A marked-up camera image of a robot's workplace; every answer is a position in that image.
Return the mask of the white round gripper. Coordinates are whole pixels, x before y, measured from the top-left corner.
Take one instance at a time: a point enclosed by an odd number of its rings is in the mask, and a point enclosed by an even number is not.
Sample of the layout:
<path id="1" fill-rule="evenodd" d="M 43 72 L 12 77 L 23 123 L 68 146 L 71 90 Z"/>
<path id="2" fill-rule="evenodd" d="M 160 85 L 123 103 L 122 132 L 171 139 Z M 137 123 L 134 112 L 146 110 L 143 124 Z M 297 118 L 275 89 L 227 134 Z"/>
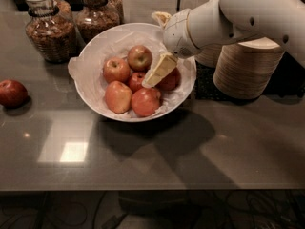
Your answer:
<path id="1" fill-rule="evenodd" d="M 169 52 L 160 54 L 157 63 L 147 71 L 142 86 L 155 87 L 177 66 L 178 58 L 189 58 L 200 53 L 200 49 L 193 43 L 188 31 L 188 17 L 190 9 L 180 11 L 173 16 L 164 11 L 152 13 L 152 19 L 164 29 L 163 44 Z"/>

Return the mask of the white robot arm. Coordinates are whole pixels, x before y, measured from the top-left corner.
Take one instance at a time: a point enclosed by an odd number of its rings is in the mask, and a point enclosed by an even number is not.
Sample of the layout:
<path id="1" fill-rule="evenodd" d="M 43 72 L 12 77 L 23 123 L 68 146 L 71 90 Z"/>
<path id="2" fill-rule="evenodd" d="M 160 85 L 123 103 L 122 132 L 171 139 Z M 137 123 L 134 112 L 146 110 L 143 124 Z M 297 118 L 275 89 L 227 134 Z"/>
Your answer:
<path id="1" fill-rule="evenodd" d="M 305 67 L 305 3 L 301 0 L 210 0 L 172 15 L 163 27 L 167 51 L 146 73 L 156 86 L 177 65 L 213 44 L 267 37 Z"/>

